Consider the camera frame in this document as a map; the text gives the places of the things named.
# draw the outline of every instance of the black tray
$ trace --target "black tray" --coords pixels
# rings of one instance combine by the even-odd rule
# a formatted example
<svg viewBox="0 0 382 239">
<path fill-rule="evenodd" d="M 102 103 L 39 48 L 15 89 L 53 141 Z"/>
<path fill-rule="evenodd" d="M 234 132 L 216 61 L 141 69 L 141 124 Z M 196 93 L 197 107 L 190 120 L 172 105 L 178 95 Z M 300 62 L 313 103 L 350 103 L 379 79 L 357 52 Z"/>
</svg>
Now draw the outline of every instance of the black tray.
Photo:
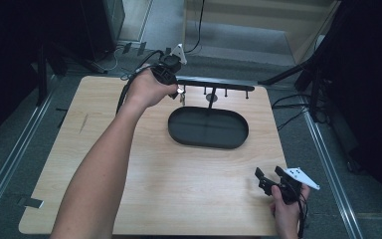
<svg viewBox="0 0 382 239">
<path fill-rule="evenodd" d="M 197 107 L 182 107 L 169 117 L 168 130 L 182 144 L 236 148 L 247 139 L 247 121 L 238 113 Z"/>
</svg>

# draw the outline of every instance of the forearm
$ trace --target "forearm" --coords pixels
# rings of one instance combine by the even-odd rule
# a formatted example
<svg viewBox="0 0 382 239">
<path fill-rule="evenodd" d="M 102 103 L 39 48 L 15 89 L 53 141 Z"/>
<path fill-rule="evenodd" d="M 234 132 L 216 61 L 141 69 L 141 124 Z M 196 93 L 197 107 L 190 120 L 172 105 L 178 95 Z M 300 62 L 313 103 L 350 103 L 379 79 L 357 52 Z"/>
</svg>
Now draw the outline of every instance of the forearm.
<svg viewBox="0 0 382 239">
<path fill-rule="evenodd" d="M 53 238 L 111 237 L 133 133 L 144 110 L 131 104 L 122 106 L 86 155 L 64 196 Z"/>
</svg>

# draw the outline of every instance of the gray carpet floor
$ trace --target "gray carpet floor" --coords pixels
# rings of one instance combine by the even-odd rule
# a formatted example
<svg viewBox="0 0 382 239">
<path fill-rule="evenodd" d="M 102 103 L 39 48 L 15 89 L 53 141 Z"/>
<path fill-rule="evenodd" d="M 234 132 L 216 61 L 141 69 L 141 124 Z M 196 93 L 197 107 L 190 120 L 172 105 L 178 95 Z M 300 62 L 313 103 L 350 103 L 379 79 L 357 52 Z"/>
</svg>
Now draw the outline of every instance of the gray carpet floor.
<svg viewBox="0 0 382 239">
<path fill-rule="evenodd" d="M 117 52 L 117 67 L 109 76 L 121 76 L 124 69 L 134 69 L 146 55 L 137 56 L 137 50 L 128 53 Z M 253 83 L 275 76 L 289 67 L 189 56 L 189 64 L 178 73 L 181 76 L 227 79 L 236 83 Z M 109 56 L 99 62 L 107 68 L 114 66 Z M 45 235 L 23 235 L 18 223 L 24 207 L 18 206 L 21 197 L 30 196 L 46 162 L 53 142 L 82 77 L 92 75 L 81 66 L 69 62 L 69 71 L 64 77 L 54 77 L 57 88 L 50 105 L 31 139 L 20 164 L 0 199 L 0 238 L 47 238 Z M 296 94 L 292 84 L 297 75 L 289 77 L 274 86 L 267 87 L 271 102 Z M 10 153 L 29 116 L 35 109 L 37 91 L 34 91 L 0 127 L 0 168 Z M 290 99 L 284 104 L 298 103 Z M 274 110 L 277 125 L 289 120 L 300 109 Z M 339 178 L 353 206 L 364 238 L 382 238 L 382 186 L 368 174 L 355 175 L 346 169 L 345 155 L 327 124 L 318 125 Z M 321 185 L 319 191 L 312 190 L 308 199 L 309 215 L 304 238 L 349 238 L 344 222 L 331 191 L 329 180 L 319 159 L 316 146 L 303 116 L 288 123 L 279 131 L 289 167 L 301 167 L 312 179 Z"/>
</svg>

